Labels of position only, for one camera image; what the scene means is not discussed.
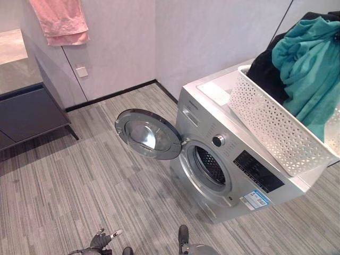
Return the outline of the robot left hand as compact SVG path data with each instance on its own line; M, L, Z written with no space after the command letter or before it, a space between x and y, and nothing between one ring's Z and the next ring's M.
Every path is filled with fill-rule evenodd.
M118 237L123 233L122 229L114 231L112 234L106 234L105 229L101 228L92 238L90 242L91 248L103 249L106 247L114 238Z

